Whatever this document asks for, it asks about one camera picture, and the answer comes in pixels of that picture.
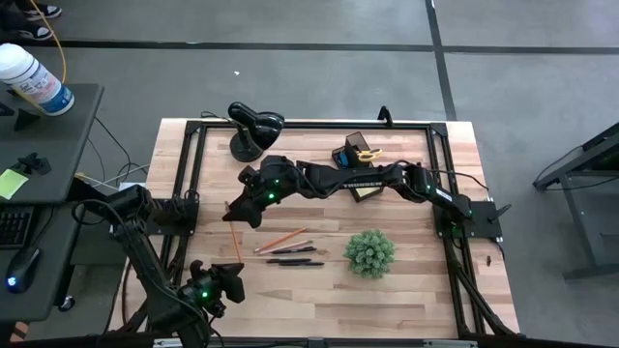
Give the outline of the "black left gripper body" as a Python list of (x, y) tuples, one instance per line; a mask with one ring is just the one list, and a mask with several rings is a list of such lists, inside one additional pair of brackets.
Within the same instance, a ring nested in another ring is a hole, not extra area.
[(226, 306), (222, 295), (235, 304), (245, 300), (245, 288), (240, 278), (245, 264), (212, 264), (208, 270), (202, 266), (199, 260), (191, 263), (192, 298), (212, 316), (223, 317)]

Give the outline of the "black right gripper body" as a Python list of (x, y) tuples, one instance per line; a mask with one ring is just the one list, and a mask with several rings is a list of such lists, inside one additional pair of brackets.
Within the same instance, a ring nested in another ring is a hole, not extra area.
[(242, 196), (258, 207), (269, 204), (268, 191), (260, 172), (246, 166), (239, 174), (239, 181), (244, 186)]

